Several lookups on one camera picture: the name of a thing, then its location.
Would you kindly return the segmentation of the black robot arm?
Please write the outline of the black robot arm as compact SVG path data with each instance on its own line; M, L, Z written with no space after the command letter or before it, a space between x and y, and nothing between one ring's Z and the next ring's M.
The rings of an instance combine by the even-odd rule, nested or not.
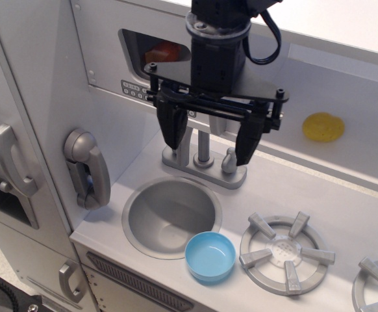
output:
M240 123L236 137L236 163L247 164L261 136L281 124L288 92L250 73L246 65L272 63L279 52L254 58L249 48L251 19L261 17L277 41L281 32L268 9L271 1L193 1L186 15L192 38L186 62L151 62L148 99L157 110L165 143L180 146L195 111Z

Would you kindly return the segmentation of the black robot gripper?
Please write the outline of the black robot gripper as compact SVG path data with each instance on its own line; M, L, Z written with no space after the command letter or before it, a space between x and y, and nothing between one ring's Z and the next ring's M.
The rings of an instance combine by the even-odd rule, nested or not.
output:
M149 100L157 108L157 119L165 143L176 150L183 139L188 112L240 122L236 138L236 165L249 163L263 131L278 130L288 92L249 73L245 65L264 65L251 57L246 35L225 39L193 36L188 61L150 62Z

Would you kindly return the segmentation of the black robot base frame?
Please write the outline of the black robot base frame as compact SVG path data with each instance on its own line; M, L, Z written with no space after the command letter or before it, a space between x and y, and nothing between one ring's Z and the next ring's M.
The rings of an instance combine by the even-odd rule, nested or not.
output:
M0 311L49 311L40 295L29 295L0 278Z

